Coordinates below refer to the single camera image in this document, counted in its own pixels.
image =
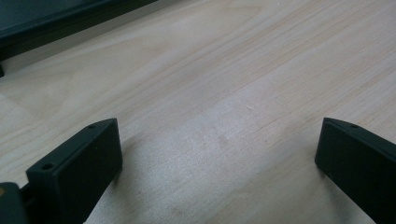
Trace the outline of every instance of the light wood surface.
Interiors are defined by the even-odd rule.
[[[185,0],[8,60],[0,181],[117,118],[124,169],[87,223],[374,223],[314,156],[324,117],[396,142],[395,28],[394,0]]]

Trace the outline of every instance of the wood grain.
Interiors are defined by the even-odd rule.
[[[124,169],[87,223],[374,223],[314,156],[324,117],[396,142],[395,11],[186,0],[45,60],[11,59],[0,181],[22,186],[36,160],[114,117]]]

